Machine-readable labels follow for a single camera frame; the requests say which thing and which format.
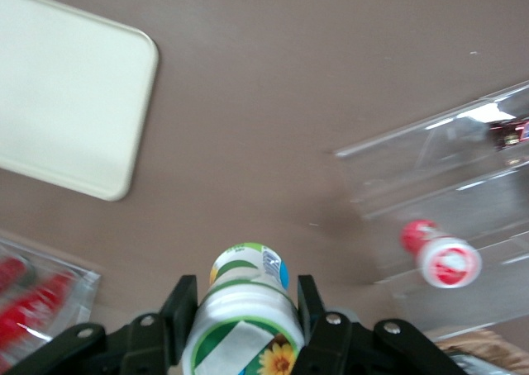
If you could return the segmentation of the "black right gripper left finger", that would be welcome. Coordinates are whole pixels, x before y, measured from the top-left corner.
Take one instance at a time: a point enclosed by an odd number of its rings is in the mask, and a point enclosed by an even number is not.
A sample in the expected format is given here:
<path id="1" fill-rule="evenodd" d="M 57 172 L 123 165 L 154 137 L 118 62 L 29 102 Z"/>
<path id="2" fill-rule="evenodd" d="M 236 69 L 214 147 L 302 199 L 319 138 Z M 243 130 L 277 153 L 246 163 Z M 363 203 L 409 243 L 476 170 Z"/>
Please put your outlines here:
<path id="1" fill-rule="evenodd" d="M 197 310 L 197 277 L 184 275 L 159 311 L 130 323 L 119 373 L 167 374 L 180 363 Z"/>

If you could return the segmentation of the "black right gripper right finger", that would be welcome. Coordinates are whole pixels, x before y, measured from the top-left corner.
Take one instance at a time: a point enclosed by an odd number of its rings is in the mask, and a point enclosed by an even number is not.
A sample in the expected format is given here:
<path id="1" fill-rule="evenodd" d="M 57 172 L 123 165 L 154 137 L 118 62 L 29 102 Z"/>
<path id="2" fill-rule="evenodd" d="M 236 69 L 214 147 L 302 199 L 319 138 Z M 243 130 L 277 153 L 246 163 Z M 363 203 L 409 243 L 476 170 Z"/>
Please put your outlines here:
<path id="1" fill-rule="evenodd" d="M 294 364 L 296 374 L 367 373 L 351 350 L 352 322 L 346 315 L 325 308 L 311 275 L 298 277 L 298 319 L 304 346 Z"/>

